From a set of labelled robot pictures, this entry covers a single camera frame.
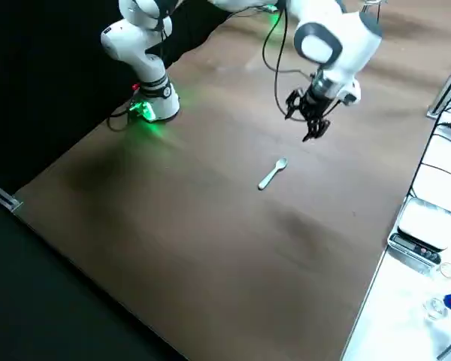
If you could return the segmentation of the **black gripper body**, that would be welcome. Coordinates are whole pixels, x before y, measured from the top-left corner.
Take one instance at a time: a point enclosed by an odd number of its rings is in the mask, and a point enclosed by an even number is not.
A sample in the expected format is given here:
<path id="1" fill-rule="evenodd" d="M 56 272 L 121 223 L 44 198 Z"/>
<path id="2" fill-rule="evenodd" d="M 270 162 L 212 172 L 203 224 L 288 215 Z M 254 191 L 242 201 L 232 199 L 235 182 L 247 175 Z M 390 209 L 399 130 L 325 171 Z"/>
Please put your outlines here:
<path id="1" fill-rule="evenodd" d="M 300 98 L 299 112 L 305 120 L 320 120 L 333 102 L 313 86 L 309 86 Z"/>

